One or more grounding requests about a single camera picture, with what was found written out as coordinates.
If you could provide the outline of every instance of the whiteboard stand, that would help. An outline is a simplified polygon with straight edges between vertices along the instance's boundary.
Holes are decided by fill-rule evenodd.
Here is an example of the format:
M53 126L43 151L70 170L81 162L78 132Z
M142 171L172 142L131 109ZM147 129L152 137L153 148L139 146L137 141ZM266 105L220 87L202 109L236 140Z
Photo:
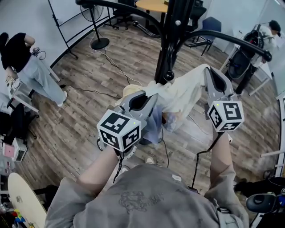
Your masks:
M67 39L65 39L64 35L62 34L62 31L61 31L61 28L60 28L60 27L61 27L62 25L64 25L66 22L68 22L68 21L70 21L71 19L73 19L73 18L77 17L78 15L80 15L81 12L78 13L78 14L76 14L75 16L69 18L69 19L66 20L65 22L59 24L58 21L57 21L57 17L56 17L56 15L54 14L54 10L53 10L53 7L52 7L52 5L51 5L51 3L50 3L50 0L48 0L48 2L49 2L50 9L52 10L53 19L54 19L54 21L55 21L55 24L56 24L56 26L57 26L57 28L58 28L58 30L59 30L59 33L61 34L62 39L64 40L64 42L65 42L65 44L66 44L66 46L67 46L67 51L68 51L70 54L72 54L72 55L75 57L75 59L78 59L78 56L77 56L76 54L74 54L74 53L71 51L70 46L68 45L68 42L70 42L74 37L78 36L80 33L84 32L85 30L87 30L87 29L89 29L90 27L92 27L93 24L89 25L88 27L86 27L85 29L81 30L80 32L78 32L77 34L75 34L73 37L71 37L70 39L67 40ZM100 21L105 20L105 19L108 18L107 21L109 21L110 24L104 24L104 25L113 27L113 26L112 26L112 23L111 23L111 17L110 17L109 8L107 8L107 10L108 10L108 16L106 16L106 17L104 17L104 18L102 18L102 19L100 19L100 20L97 20L96 23L98 23L98 22L100 22Z

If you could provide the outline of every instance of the white shirt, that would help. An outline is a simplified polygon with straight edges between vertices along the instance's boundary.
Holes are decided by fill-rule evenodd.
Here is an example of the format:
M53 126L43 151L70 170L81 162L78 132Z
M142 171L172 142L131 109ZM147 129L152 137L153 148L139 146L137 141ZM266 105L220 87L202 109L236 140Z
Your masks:
M270 36L270 37L264 38L263 50L269 51L272 54L273 50L277 47L277 44L276 44L276 40L275 40L274 36L271 33L271 30L268 27L262 25L260 27L259 31L260 31L262 36ZM259 67L261 60L262 60L262 56L255 54L255 56L253 56L253 58L251 59L251 64L254 67Z

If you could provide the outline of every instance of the fan base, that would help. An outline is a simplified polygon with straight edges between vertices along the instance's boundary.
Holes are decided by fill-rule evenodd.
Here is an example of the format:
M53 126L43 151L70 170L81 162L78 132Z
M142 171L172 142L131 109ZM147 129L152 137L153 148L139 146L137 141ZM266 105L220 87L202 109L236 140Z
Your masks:
M100 38L99 40L95 40L91 43L91 48L93 50L99 50L104 47L106 47L110 43L110 40L108 38Z

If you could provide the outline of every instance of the bolt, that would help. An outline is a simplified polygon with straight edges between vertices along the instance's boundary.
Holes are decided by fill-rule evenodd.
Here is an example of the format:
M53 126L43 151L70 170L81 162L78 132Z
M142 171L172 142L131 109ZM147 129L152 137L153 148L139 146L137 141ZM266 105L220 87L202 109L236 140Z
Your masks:
M177 26L179 26L179 25L181 25L181 21L177 20L177 21L175 22L175 24L176 24Z

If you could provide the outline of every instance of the white box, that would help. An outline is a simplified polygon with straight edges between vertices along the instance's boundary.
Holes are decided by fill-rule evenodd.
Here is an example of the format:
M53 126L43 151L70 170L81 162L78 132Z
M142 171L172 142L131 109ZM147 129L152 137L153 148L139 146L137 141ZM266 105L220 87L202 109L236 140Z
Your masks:
M142 124L139 120L107 110L97 129L104 143L123 152L141 138Z
M23 143L22 139L14 138L12 146L15 147L15 156L13 159L14 162L21 162L27 152L27 146Z
M213 101L207 114L217 132L233 131L244 122L240 101Z

